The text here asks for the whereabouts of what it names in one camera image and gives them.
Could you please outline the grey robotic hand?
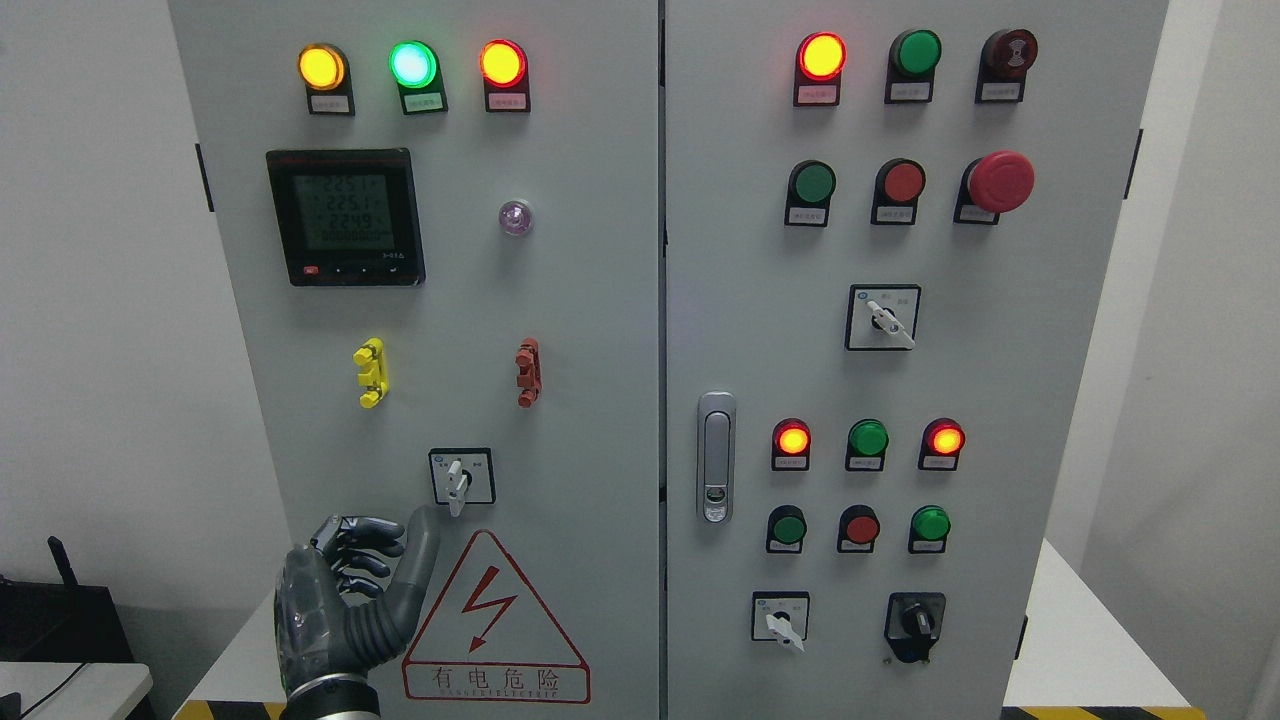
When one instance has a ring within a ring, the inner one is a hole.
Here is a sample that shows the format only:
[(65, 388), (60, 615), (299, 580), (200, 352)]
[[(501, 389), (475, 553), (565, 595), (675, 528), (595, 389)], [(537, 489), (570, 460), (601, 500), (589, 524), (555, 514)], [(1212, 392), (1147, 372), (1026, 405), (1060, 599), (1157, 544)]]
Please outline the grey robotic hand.
[(428, 505), (406, 527), (335, 514), (285, 556), (275, 630), (289, 697), (323, 676), (365, 679), (404, 652), (440, 548), (436, 520)]

